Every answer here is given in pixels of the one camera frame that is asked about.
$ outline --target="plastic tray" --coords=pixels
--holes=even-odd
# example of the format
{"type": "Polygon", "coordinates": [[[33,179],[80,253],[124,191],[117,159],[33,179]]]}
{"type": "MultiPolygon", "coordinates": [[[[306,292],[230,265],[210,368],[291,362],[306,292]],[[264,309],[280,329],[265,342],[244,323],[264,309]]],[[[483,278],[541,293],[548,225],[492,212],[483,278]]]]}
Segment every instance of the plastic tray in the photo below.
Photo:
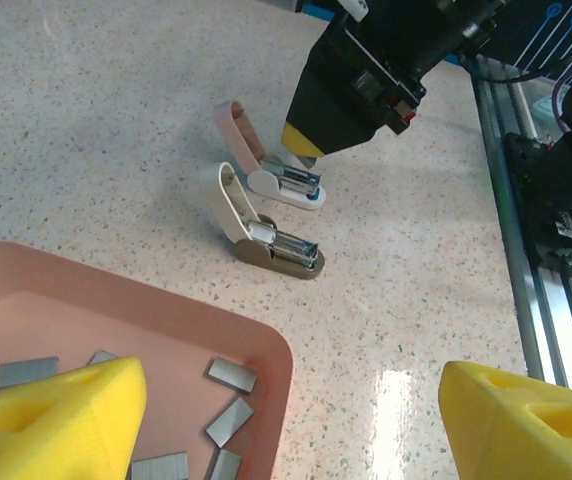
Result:
{"type": "Polygon", "coordinates": [[[148,404],[133,460],[187,451],[191,478],[216,455],[204,428],[236,397],[205,378],[223,356],[257,373],[255,414],[226,444],[238,478],[270,478],[293,358],[273,328],[204,303],[13,243],[0,243],[0,363],[56,355],[58,372],[97,350],[141,359],[148,404]]]}

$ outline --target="pink tray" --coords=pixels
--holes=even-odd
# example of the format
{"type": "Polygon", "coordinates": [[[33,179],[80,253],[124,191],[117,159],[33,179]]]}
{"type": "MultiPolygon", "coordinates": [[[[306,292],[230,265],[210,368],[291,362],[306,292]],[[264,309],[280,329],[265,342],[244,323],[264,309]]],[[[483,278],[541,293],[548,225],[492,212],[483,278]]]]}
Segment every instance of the pink tray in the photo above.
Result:
{"type": "Polygon", "coordinates": [[[216,307],[55,255],[0,243],[0,363],[55,355],[58,371],[97,350],[141,359],[148,404],[133,460],[188,452],[204,478],[214,443],[204,428],[235,398],[204,377],[224,356],[257,373],[246,396],[255,415],[226,444],[242,455],[238,478],[270,478],[293,358],[273,328],[216,307]]]}

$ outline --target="speckled floor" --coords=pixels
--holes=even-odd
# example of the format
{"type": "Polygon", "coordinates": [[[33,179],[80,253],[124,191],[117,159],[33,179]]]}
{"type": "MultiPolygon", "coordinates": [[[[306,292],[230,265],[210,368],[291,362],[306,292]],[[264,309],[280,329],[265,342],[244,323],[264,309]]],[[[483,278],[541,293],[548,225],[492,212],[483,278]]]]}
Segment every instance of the speckled floor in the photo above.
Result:
{"type": "Polygon", "coordinates": [[[199,197],[230,159],[213,106],[240,99],[276,145],[323,28],[261,0],[0,0],[0,239],[278,328],[296,373],[275,478],[455,478],[443,364],[524,372],[464,72],[427,76],[402,137],[321,160],[322,211],[251,196],[321,243],[313,282],[236,262],[199,197]]]}

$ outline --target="black cable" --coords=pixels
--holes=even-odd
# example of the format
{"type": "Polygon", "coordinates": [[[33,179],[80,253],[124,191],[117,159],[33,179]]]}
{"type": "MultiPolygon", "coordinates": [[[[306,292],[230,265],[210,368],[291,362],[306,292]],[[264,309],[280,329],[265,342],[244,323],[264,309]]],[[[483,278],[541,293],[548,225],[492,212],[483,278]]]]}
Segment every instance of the black cable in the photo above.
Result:
{"type": "Polygon", "coordinates": [[[466,62],[463,55],[460,55],[459,61],[462,64],[462,67],[464,67],[464,70],[466,70],[473,78],[477,80],[484,80],[490,83],[521,83],[541,77],[542,75],[546,75],[554,70],[567,67],[572,63],[572,54],[566,58],[552,60],[548,64],[543,65],[532,72],[504,79],[492,78],[487,77],[486,75],[482,75],[481,73],[477,72],[468,62],[466,62]]]}

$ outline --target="purple cable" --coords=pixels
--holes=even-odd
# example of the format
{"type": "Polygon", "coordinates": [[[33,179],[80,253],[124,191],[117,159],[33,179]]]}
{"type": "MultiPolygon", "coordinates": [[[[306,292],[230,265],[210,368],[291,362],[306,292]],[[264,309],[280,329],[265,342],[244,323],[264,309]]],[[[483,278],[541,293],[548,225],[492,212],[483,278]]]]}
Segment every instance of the purple cable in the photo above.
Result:
{"type": "Polygon", "coordinates": [[[559,102],[559,94],[562,91],[562,87],[566,84],[566,82],[572,77],[572,68],[570,68],[564,75],[562,75],[555,87],[553,88],[553,94],[551,95],[551,101],[553,103],[553,115],[555,115],[555,120],[557,121],[557,125],[563,133],[570,132],[570,127],[566,125],[566,122],[562,120],[562,114],[560,109],[560,102],[559,102]]]}

